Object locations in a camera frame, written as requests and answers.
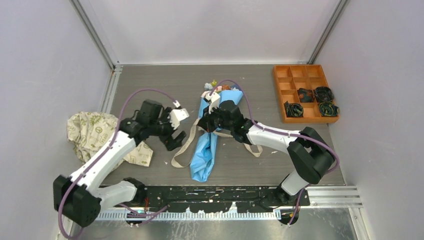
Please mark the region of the beige tote bag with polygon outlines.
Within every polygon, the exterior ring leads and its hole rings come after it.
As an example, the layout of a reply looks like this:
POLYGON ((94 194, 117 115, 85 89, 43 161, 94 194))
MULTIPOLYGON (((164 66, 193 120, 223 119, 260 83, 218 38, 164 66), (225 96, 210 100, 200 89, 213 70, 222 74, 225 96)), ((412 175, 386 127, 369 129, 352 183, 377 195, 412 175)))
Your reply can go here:
MULTIPOLYGON (((189 132, 189 136, 187 141, 182 145, 182 147, 179 149, 179 151, 177 151, 174 156, 171 159, 171 165, 175 168, 186 168, 191 164, 191 161, 186 164, 186 165, 181 165, 176 157, 182 155, 187 148, 191 145, 191 143, 193 142, 193 140, 195 139, 195 136, 197 134, 197 131, 200 130, 200 127, 198 127, 198 122, 199 122, 200 118, 197 118, 194 123, 192 124, 191 128, 190 128, 190 132, 189 132)), ((252 146, 249 144, 244 143, 244 147, 256 158, 260 157, 261 154, 263 153, 263 148, 260 145, 255 145, 257 148, 257 151, 253 151, 252 150, 252 146)))

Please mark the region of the blue wrapping paper sheet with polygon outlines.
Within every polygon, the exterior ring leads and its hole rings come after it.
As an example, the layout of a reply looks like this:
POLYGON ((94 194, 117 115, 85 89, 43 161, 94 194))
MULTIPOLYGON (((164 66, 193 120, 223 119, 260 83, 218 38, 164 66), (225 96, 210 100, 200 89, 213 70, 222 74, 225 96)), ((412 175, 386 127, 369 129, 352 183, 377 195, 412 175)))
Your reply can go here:
MULTIPOLYGON (((231 100, 236 105, 238 105, 243 95, 244 94, 239 90, 223 90, 219 93, 221 102, 231 100)), ((201 97, 198 118, 203 116, 203 110, 208 106, 209 104, 201 97)), ((215 164, 217 142, 218 135, 215 133, 205 132, 198 138, 189 165, 192 180, 200 183, 204 183, 208 180, 215 164)))

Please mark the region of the orange rose stem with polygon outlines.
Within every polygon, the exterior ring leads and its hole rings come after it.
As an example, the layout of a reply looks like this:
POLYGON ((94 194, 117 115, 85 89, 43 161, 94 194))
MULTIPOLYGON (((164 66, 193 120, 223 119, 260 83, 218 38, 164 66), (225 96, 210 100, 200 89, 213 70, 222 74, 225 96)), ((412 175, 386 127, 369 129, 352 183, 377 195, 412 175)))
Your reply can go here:
POLYGON ((230 88, 230 86, 229 85, 221 85, 220 86, 221 87, 221 91, 230 91, 231 90, 231 88, 230 88))

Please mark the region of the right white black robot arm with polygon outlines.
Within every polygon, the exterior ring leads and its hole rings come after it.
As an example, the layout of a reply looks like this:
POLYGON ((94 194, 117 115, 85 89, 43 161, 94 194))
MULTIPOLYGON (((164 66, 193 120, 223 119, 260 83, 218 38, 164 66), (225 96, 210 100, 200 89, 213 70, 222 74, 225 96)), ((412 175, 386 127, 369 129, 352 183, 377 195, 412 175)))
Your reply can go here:
POLYGON ((239 143, 268 147, 289 155, 294 171, 282 180, 275 191, 276 198, 286 206, 291 205, 304 188, 318 184, 339 162, 335 151, 315 129, 305 127, 294 131, 264 125, 244 117, 232 100, 213 107, 206 106, 197 125, 208 133, 226 130, 239 143))

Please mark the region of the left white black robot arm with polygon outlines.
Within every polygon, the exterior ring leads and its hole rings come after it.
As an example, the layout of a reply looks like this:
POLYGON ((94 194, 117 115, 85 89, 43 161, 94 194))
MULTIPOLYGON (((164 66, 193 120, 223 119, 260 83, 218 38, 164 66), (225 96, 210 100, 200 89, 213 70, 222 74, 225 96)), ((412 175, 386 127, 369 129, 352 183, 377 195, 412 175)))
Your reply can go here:
POLYGON ((98 215, 119 204, 138 207, 145 203, 145 185, 133 177, 117 184, 101 187, 106 176, 132 150, 149 137, 158 137, 168 151, 182 146, 184 131, 174 132, 189 118, 188 111, 175 101, 174 108, 163 107, 154 100, 143 101, 134 116, 124 118, 118 131, 81 168, 70 176, 59 175, 53 182, 54 208, 82 228, 88 227, 98 215))

